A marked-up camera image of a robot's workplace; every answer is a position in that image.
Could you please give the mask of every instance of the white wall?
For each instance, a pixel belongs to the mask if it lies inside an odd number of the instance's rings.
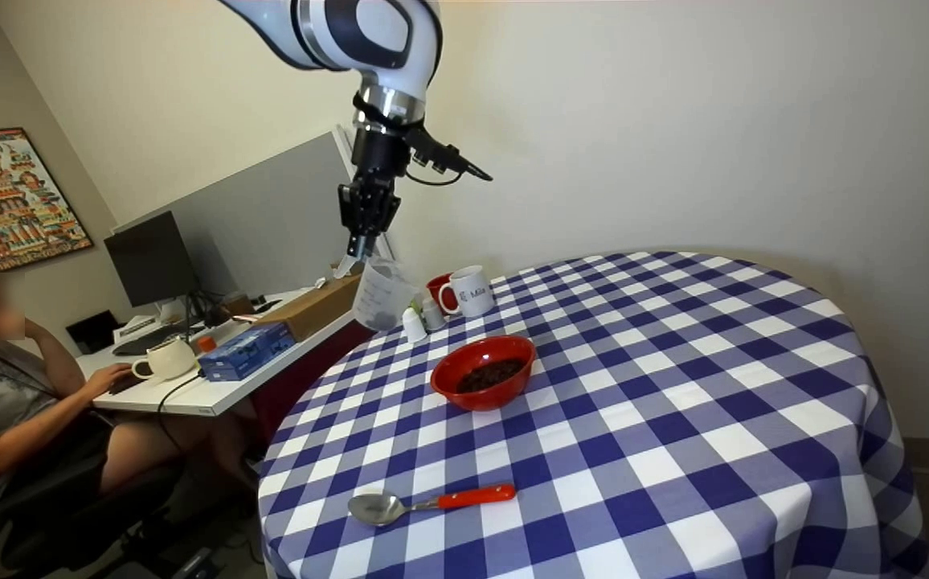
[[[57,188],[68,193],[75,214],[94,237],[111,229],[111,215],[104,206],[98,191],[75,158],[75,148],[62,135],[62,126],[41,102],[31,76],[23,70],[0,31],[0,126],[23,126],[34,141]],[[68,323],[86,318],[98,310],[122,315],[125,299],[110,270],[104,270],[104,248],[55,259],[25,267],[25,307],[28,318],[48,324],[63,343]]]
[[[344,118],[206,0],[0,0],[106,204],[156,206]],[[929,438],[929,5],[443,5],[426,126],[494,173],[402,188],[419,278],[707,248],[842,302]]]

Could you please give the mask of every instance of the computer monitor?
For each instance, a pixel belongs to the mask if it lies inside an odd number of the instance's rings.
[[[183,248],[173,214],[134,223],[106,237],[111,267],[131,307],[185,295],[196,302],[198,278]]]

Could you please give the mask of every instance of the box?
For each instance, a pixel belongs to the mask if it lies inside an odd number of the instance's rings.
[[[206,379],[243,379],[293,343],[285,324],[243,324],[243,333],[223,337],[215,352],[198,358],[198,372]]]
[[[359,274],[347,274],[320,290],[299,295],[297,302],[266,311],[262,318],[256,318],[256,324],[280,323],[293,333],[297,340],[305,340],[311,333],[331,324],[352,310],[356,288]]]

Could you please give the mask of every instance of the red bowl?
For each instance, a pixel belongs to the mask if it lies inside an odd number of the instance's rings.
[[[500,410],[529,379],[533,343],[520,334],[488,334],[449,352],[430,386],[460,410]]]

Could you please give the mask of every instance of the table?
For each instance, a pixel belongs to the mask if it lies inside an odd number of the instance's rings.
[[[915,577],[924,514],[844,315],[785,274],[693,251],[591,253],[494,281],[484,318],[380,334],[280,424],[256,488],[275,577]],[[536,343],[523,399],[457,411],[453,347]],[[356,491],[517,498],[383,532]]]
[[[256,393],[262,384],[270,384],[280,371],[293,366],[299,358],[305,358],[311,347],[317,347],[320,340],[327,340],[335,333],[340,333],[349,323],[352,323],[352,311],[340,311],[335,323],[305,334],[302,340],[297,340],[283,354],[270,358],[262,366],[256,366],[243,379],[202,379],[202,377],[196,377],[196,379],[178,384],[178,386],[138,384],[131,391],[98,397],[97,410],[218,417],[230,406],[237,406],[240,399]],[[116,362],[119,358],[111,358],[110,352],[76,358],[85,377],[90,377],[97,366],[106,366]]]

